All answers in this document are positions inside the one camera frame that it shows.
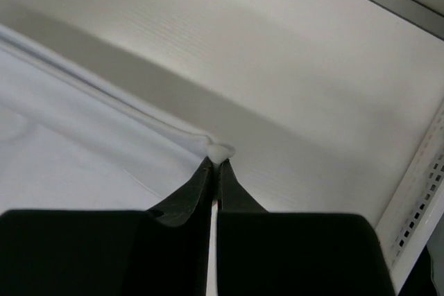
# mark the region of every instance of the hole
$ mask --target hole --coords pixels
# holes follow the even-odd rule
[[[164,215],[164,212],[159,209],[149,209],[148,212],[151,213],[154,218],[159,218]]]

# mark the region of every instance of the perforated white strip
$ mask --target perforated white strip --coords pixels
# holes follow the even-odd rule
[[[444,103],[376,228],[393,283],[398,290],[428,239],[416,237],[413,241],[413,235],[431,234],[436,223],[429,222],[429,218],[432,214],[442,214],[440,210],[434,209],[437,204],[433,199],[443,179]],[[404,258],[403,267],[400,267],[398,263],[402,256],[409,258]]]

